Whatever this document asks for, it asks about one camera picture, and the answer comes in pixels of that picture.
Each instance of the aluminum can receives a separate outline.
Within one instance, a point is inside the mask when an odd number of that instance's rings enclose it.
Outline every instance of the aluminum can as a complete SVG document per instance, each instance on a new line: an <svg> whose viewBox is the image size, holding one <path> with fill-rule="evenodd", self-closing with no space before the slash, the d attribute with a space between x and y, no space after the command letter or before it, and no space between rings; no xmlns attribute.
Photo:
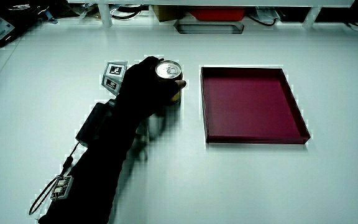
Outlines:
<svg viewBox="0 0 358 224"><path fill-rule="evenodd" d="M160 80L182 80L183 74L181 67L178 63L171 60L164 60L157 64L155 72ZM181 99L181 90L173 96L166 105L174 105Z"/></svg>

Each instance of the pull tab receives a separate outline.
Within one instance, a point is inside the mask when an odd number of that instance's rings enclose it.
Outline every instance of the pull tab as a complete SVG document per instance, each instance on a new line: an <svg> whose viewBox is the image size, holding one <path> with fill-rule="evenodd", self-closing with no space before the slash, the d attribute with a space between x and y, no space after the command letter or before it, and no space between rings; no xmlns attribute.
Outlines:
<svg viewBox="0 0 358 224"><path fill-rule="evenodd" d="M175 68L168 67L167 68L167 73L170 74L170 75L176 75L178 73L178 71Z"/></svg>

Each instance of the can lid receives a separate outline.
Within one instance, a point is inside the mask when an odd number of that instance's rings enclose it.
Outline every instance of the can lid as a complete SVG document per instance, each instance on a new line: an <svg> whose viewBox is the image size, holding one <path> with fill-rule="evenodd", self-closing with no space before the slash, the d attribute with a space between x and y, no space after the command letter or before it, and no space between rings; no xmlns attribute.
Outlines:
<svg viewBox="0 0 358 224"><path fill-rule="evenodd" d="M155 72L161 78L176 78L181 74L181 68L174 61L164 60L156 66Z"/></svg>

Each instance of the gloved hand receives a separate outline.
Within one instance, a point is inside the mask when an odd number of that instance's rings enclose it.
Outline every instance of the gloved hand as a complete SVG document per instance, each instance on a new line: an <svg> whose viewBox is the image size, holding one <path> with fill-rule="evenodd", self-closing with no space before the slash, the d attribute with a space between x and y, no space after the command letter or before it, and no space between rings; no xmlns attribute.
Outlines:
<svg viewBox="0 0 358 224"><path fill-rule="evenodd" d="M132 119L141 121L151 116L186 86L183 80L158 80L155 67L162 60L149 56L127 70L117 96L117 107Z"/></svg>

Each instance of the red tray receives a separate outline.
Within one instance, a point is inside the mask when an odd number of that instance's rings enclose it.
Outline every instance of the red tray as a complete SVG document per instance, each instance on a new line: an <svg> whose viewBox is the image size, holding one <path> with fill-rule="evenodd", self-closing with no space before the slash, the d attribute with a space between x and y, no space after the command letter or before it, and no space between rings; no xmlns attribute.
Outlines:
<svg viewBox="0 0 358 224"><path fill-rule="evenodd" d="M310 134L281 68L201 68L206 142L304 144Z"/></svg>
<svg viewBox="0 0 358 224"><path fill-rule="evenodd" d="M199 21L240 21L246 14L245 7L190 6L188 11Z"/></svg>

